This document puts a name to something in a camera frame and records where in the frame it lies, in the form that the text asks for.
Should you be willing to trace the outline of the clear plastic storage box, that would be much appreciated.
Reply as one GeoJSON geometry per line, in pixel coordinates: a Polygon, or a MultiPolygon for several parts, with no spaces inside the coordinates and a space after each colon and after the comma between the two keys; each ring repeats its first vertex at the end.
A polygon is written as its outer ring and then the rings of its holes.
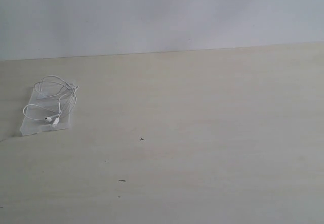
{"type": "Polygon", "coordinates": [[[27,136],[70,128],[78,89],[75,80],[64,80],[56,75],[35,83],[30,100],[23,108],[21,134],[27,136]]]}

